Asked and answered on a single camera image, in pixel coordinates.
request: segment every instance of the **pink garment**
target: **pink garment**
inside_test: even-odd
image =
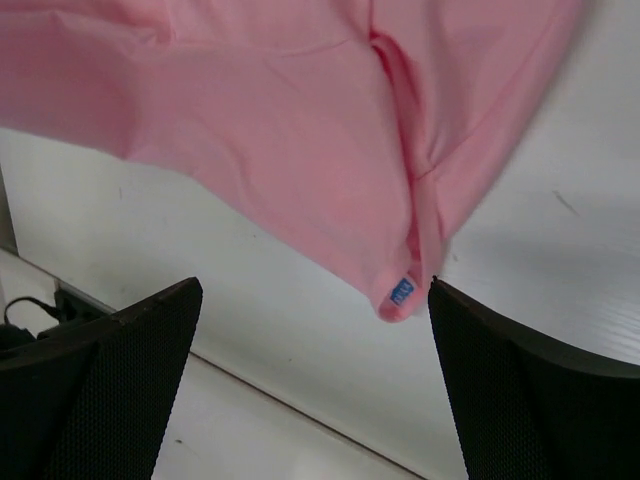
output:
[[[2,0],[0,125],[190,175],[398,321],[580,5]]]

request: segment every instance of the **clothing tag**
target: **clothing tag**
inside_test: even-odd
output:
[[[404,303],[409,295],[413,293],[415,287],[413,283],[411,283],[406,278],[400,280],[400,283],[396,285],[396,288],[391,292],[391,301],[395,303],[398,307]]]

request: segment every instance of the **pink shirt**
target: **pink shirt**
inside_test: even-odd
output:
[[[190,175],[399,321],[580,6],[2,0],[0,125]]]

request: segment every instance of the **black cable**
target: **black cable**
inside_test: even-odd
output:
[[[29,303],[33,303],[34,305],[37,305],[38,307],[40,307],[42,310],[44,310],[49,316],[55,318],[58,322],[62,319],[62,311],[56,307],[53,307],[51,305],[47,305],[46,303],[38,300],[37,298],[34,297],[18,297],[18,298],[14,298],[13,300],[11,300],[6,307],[4,307],[4,323],[5,325],[11,325],[11,322],[9,321],[9,317],[7,316],[7,312],[9,311],[9,308],[12,307],[13,305],[15,305],[16,303],[20,303],[20,302],[29,302]]]

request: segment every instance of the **white surface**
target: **white surface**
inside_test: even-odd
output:
[[[0,295],[53,304],[56,281],[0,251]],[[12,310],[36,334],[52,324],[37,307]],[[416,478],[189,358],[153,480],[401,480]]]
[[[592,4],[445,278],[640,363],[640,3]],[[199,276],[200,353],[430,479],[464,478],[426,312],[383,324],[358,293],[177,175],[6,132],[0,162],[21,255],[115,307]]]

